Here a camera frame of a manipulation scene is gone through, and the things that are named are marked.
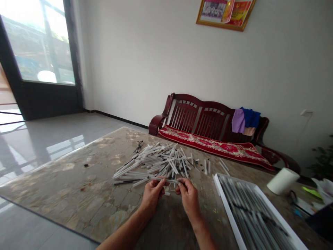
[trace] wooden sofa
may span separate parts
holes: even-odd
[[[264,133],[269,124],[267,117],[260,117],[254,136],[233,133],[231,121],[234,109],[221,103],[201,101],[188,94],[172,93],[168,96],[161,115],[153,117],[149,124],[149,134],[157,136],[165,125],[172,128],[204,136],[222,142],[251,142],[271,165],[286,167],[300,173],[300,167],[291,157],[268,148],[263,143]]]

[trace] purple cloth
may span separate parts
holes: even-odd
[[[232,121],[232,131],[234,133],[244,133],[245,129],[245,117],[242,109],[235,109]]]

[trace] red patterned cushion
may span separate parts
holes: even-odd
[[[228,143],[209,139],[200,135],[184,132],[165,125],[159,130],[160,137],[166,138],[184,145],[197,148],[201,151],[223,156],[233,160],[262,166],[273,171],[274,167],[260,155],[252,143]]]

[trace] framed picture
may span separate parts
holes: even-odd
[[[196,24],[244,31],[256,0],[202,0]]]

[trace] pile of pens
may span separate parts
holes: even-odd
[[[113,179],[116,180],[114,185],[134,183],[133,187],[140,185],[149,180],[161,180],[159,177],[165,177],[167,182],[178,184],[176,178],[189,178],[190,165],[197,171],[199,169],[193,165],[194,159],[191,153],[187,157],[178,144],[162,145],[147,145],[141,152],[134,155],[128,163],[117,169]],[[146,173],[133,171],[136,167],[147,169]]]
[[[247,249],[295,249],[262,197],[248,185],[219,176]]]

